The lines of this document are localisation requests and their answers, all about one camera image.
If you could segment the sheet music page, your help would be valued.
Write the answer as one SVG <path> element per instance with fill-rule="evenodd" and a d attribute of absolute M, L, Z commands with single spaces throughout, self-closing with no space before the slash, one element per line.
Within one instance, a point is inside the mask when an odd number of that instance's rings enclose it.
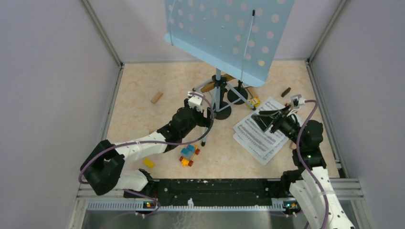
<path fill-rule="evenodd" d="M 279 143 L 284 137 L 280 131 L 275 133 L 271 133 L 270 131 L 263 132 L 259 126 L 253 121 L 251 115 L 258 114 L 259 111 L 268 111 L 268 110 L 279 110 L 284 108 L 285 105 L 279 103 L 273 98 L 268 98 L 265 101 L 261 102 L 261 105 L 256 108 L 251 114 L 243 118 L 239 121 L 233 129 L 235 133 L 238 134 L 239 137 L 247 140 L 249 143 L 250 141 L 256 143 L 260 146 L 264 145 L 275 145 Z"/>
<path fill-rule="evenodd" d="M 248 153 L 253 156 L 260 164 L 267 165 L 269 161 L 282 149 L 288 142 L 288 138 L 284 137 L 279 143 L 275 145 L 260 146 L 253 142 L 247 142 L 239 137 L 237 133 L 233 135 L 234 140 L 239 143 Z"/>

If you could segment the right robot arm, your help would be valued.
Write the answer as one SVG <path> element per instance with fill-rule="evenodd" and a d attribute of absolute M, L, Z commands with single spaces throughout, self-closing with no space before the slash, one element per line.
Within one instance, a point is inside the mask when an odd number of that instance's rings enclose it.
<path fill-rule="evenodd" d="M 331 185 L 326 162 L 320 151 L 323 141 L 322 123 L 310 116 L 303 124 L 295 121 L 289 107 L 274 111 L 260 111 L 251 117 L 263 131 L 280 131 L 296 144 L 293 150 L 297 170 L 284 172 L 280 191 L 294 197 L 301 213 L 312 229 L 353 229 L 354 223 L 346 215 Z"/>

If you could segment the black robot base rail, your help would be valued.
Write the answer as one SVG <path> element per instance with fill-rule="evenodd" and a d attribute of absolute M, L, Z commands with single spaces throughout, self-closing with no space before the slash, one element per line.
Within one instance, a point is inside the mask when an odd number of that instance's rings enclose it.
<path fill-rule="evenodd" d="M 162 206 L 197 207 L 271 206 L 276 199 L 292 198 L 281 179 L 154 179 L 140 193 L 156 198 Z"/>

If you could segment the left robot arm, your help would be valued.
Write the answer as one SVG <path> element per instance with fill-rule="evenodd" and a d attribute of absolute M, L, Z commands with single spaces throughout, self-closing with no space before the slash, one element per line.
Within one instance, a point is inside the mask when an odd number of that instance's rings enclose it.
<path fill-rule="evenodd" d="M 141 197 L 153 192 L 150 177 L 127 166 L 150 155 L 166 153 L 177 146 L 185 145 L 183 139 L 195 127 L 213 125 L 211 108 L 206 112 L 188 106 L 178 109 L 172 120 L 155 132 L 139 139 L 124 143 L 99 142 L 80 167 L 79 182 L 89 184 L 98 195 L 104 195 L 113 189 L 131 189 Z"/>

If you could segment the blue music stand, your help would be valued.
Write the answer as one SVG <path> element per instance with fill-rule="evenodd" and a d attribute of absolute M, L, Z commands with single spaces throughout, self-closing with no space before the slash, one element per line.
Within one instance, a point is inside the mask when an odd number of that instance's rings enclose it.
<path fill-rule="evenodd" d="M 240 83 L 263 86 L 292 0 L 166 0 L 165 40 Z"/>

